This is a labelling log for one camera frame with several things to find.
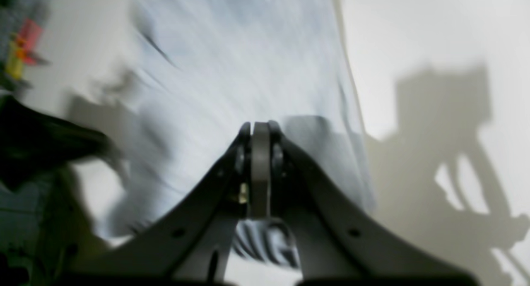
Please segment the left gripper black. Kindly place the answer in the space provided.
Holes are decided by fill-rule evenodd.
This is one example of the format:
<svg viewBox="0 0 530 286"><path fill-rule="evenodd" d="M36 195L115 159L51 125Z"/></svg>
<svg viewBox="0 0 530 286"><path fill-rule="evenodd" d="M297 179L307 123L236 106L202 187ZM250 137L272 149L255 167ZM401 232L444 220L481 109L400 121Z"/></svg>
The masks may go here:
<svg viewBox="0 0 530 286"><path fill-rule="evenodd" d="M96 156L118 169L118 150L104 133L39 113L13 96L1 98L1 188L16 191L69 161Z"/></svg>

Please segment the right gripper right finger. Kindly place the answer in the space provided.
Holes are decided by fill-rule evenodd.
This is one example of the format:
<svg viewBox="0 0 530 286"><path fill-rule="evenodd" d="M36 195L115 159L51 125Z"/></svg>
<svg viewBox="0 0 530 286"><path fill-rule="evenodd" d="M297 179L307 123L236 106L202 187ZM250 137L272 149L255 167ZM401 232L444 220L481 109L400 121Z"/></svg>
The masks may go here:
<svg viewBox="0 0 530 286"><path fill-rule="evenodd" d="M303 286L476 286L475 277L383 228L268 123L268 214L294 234Z"/></svg>

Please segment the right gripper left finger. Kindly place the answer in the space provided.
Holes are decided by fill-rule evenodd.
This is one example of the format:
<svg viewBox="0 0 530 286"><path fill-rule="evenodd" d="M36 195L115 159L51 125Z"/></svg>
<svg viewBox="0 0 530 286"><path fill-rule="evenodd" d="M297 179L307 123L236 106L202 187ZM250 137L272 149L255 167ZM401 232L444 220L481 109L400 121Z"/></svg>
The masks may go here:
<svg viewBox="0 0 530 286"><path fill-rule="evenodd" d="M60 286L221 286L241 219L270 216L271 133L245 123L195 189L112 252L74 267Z"/></svg>

